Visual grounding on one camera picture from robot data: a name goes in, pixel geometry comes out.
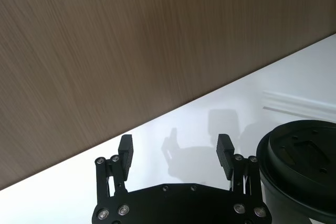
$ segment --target black container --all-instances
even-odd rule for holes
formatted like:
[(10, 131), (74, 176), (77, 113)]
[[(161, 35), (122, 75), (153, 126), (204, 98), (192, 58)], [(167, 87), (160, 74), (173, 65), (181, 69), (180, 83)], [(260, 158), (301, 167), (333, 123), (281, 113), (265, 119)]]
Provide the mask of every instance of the black container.
[(283, 124), (262, 138), (257, 157), (273, 224), (336, 223), (336, 124)]

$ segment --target bolt head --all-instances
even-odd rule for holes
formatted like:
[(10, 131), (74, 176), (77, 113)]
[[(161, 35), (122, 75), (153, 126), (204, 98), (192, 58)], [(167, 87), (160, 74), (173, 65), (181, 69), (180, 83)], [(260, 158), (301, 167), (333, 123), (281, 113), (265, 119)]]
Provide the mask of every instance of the bolt head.
[(118, 214), (119, 215), (126, 215), (126, 214), (128, 214), (129, 211), (130, 211), (130, 208), (127, 205), (121, 205), (118, 208)]
[(252, 161), (252, 162), (254, 162), (254, 163), (256, 163), (256, 162), (258, 162), (258, 159), (257, 159), (257, 157), (250, 157), (250, 160)]
[(100, 157), (99, 159), (97, 159), (97, 164), (102, 164), (104, 163), (104, 158)]
[(118, 161), (119, 160), (119, 156), (113, 156), (113, 158), (112, 158), (112, 161), (113, 162), (116, 162), (116, 161)]
[(254, 213), (258, 217), (266, 217), (266, 211), (265, 211), (265, 209), (263, 207), (256, 207), (254, 209)]
[(245, 213), (245, 207), (243, 204), (235, 204), (233, 206), (233, 209), (236, 211), (238, 214), (244, 214)]
[(98, 219), (104, 220), (107, 218), (108, 215), (109, 215), (109, 212), (106, 209), (103, 209), (98, 213)]
[(235, 159), (236, 159), (236, 160), (242, 160), (242, 159), (243, 159), (243, 156), (237, 154), (237, 155), (235, 155)]

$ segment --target container lid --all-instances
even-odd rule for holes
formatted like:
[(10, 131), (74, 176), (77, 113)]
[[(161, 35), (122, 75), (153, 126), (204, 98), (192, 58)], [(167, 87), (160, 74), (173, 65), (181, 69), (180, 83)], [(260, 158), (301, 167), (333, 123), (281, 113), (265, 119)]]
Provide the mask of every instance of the container lid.
[(312, 219), (336, 223), (336, 124), (290, 122), (257, 148), (261, 180), (285, 204)]

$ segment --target wood grain surface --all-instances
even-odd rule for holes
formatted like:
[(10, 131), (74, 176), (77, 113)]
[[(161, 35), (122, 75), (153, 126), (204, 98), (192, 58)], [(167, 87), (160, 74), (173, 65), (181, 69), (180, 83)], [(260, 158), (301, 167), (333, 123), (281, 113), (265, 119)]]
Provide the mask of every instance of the wood grain surface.
[(0, 188), (335, 31), (336, 0), (0, 0)]

